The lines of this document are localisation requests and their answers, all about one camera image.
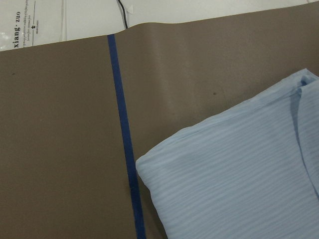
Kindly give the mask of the light blue button shirt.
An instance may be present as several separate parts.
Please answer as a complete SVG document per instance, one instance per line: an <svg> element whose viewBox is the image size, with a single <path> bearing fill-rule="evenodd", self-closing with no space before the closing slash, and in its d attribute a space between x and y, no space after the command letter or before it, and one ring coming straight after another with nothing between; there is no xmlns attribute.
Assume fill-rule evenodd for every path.
<svg viewBox="0 0 319 239"><path fill-rule="evenodd" d="M316 239L319 78L296 72L178 131L136 168L170 239Z"/></svg>

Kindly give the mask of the clear plastic bag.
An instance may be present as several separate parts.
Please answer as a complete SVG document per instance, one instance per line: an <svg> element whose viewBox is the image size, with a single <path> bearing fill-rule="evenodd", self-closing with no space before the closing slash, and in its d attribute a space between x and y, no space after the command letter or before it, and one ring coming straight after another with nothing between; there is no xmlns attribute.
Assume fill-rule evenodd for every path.
<svg viewBox="0 0 319 239"><path fill-rule="evenodd" d="M1 0L0 50L67 40L67 1Z"/></svg>

